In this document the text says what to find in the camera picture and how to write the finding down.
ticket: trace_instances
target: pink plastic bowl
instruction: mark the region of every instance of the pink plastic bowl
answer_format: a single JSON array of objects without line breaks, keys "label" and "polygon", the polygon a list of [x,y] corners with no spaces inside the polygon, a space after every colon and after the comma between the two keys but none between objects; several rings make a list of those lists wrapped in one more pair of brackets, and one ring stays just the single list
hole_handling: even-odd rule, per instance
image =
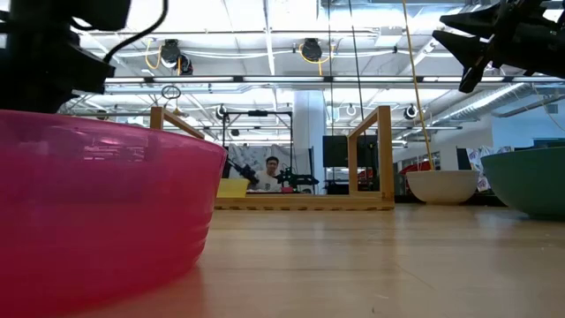
[{"label": "pink plastic bowl", "polygon": [[121,299],[199,258],[226,152],[174,133],[0,110],[0,317]]}]

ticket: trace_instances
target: bowl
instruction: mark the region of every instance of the bowl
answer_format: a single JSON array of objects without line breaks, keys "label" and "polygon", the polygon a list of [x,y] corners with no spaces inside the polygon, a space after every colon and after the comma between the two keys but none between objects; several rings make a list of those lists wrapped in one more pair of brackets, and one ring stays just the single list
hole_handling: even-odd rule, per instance
[{"label": "bowl", "polygon": [[100,120],[0,110],[0,317],[54,316],[183,275],[226,152]]},{"label": "bowl", "polygon": [[475,193],[478,171],[413,171],[406,173],[406,177],[418,199],[432,204],[458,204]]},{"label": "bowl", "polygon": [[488,182],[504,204],[530,216],[565,216],[564,147],[489,155],[481,160]]}]

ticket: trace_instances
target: white column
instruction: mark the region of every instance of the white column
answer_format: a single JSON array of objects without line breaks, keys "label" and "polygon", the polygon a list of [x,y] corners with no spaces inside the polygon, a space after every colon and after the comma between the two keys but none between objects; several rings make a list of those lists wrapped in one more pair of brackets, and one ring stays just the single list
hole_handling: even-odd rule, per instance
[{"label": "white column", "polygon": [[[317,193],[323,193],[326,173],[323,167],[322,136],[326,134],[326,101],[322,91],[294,92],[292,128],[297,151],[313,148],[313,176],[320,181]],[[298,173],[305,173],[306,167],[299,165]]]}]

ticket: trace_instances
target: ceiling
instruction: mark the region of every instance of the ceiling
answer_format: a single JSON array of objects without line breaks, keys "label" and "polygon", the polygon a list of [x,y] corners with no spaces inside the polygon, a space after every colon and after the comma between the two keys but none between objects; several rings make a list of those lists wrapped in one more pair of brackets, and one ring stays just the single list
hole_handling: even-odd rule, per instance
[{"label": "ceiling", "polygon": [[[408,24],[417,75],[461,76],[462,66],[436,42],[432,31],[446,28],[439,21],[443,14],[480,10],[489,1],[479,0],[410,0]],[[7,1],[0,1],[7,8]],[[82,32],[81,46],[103,56],[125,38],[148,27],[161,14],[162,0],[132,0],[127,28],[116,33]],[[115,55],[112,64],[118,77],[170,76],[173,71],[158,62],[158,49],[165,39],[178,39],[181,50],[192,60],[194,76],[268,75],[268,76],[396,76],[411,75],[410,49],[406,36],[402,2],[398,0],[170,0],[169,15],[148,37],[135,42]],[[551,10],[547,17],[557,18]],[[307,63],[298,47],[305,38],[317,38],[324,54],[333,47],[333,58],[319,66]],[[517,74],[504,66],[502,73]],[[486,75],[498,75],[487,70]],[[292,85],[245,86],[215,84],[221,93],[210,94],[206,84],[190,85],[191,94],[171,102],[193,125],[218,125],[214,113],[219,105],[229,110],[285,110],[292,107]],[[138,85],[138,94],[120,94],[127,87],[109,85],[112,95],[89,95],[68,102],[63,112],[85,114],[100,109],[118,112],[147,110],[154,103],[149,85]],[[409,87],[370,88],[318,87],[324,90],[326,104],[334,108],[339,125],[360,121],[358,110],[380,104],[393,106],[393,125],[405,125],[403,109],[416,103]],[[440,114],[472,95],[458,94],[445,87],[426,87],[419,91],[428,114]],[[328,122],[331,120],[328,110]],[[276,125],[278,119],[241,119],[242,123]],[[284,130],[263,133],[280,136]]]}]

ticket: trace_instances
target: white wall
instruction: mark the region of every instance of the white wall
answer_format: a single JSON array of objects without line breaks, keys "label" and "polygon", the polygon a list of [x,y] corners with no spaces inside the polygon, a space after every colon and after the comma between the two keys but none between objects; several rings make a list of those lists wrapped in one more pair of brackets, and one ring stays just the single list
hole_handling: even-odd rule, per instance
[{"label": "white wall", "polygon": [[[521,106],[536,102],[537,98],[537,96],[525,98],[520,101]],[[559,103],[559,113],[552,116],[561,127],[565,128],[564,101]],[[551,120],[543,107],[528,110],[513,117],[493,117],[492,122],[495,147],[526,148],[533,146],[534,139],[565,138],[565,132]]]},{"label": "white wall", "polygon": [[[439,131],[432,137],[432,152],[439,151],[442,170],[458,170],[457,148],[478,148],[493,145],[493,130],[490,116],[482,117],[476,123],[462,123],[462,130]],[[426,155],[424,142],[409,142],[408,148],[395,149],[394,162]]]}]

